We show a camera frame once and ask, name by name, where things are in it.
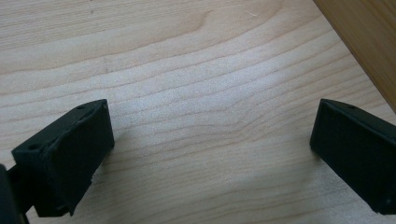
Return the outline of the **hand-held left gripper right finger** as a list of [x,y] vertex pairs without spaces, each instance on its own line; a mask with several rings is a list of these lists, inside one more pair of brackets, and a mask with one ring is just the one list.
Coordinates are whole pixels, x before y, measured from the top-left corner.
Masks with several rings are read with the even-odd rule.
[[354,105],[322,99],[311,149],[372,210],[396,215],[396,126]]

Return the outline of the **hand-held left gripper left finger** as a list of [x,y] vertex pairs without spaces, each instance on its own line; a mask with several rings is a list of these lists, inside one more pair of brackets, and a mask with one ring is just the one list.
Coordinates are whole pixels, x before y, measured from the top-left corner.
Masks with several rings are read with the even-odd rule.
[[107,100],[79,105],[12,150],[17,202],[40,217],[72,215],[114,147]]

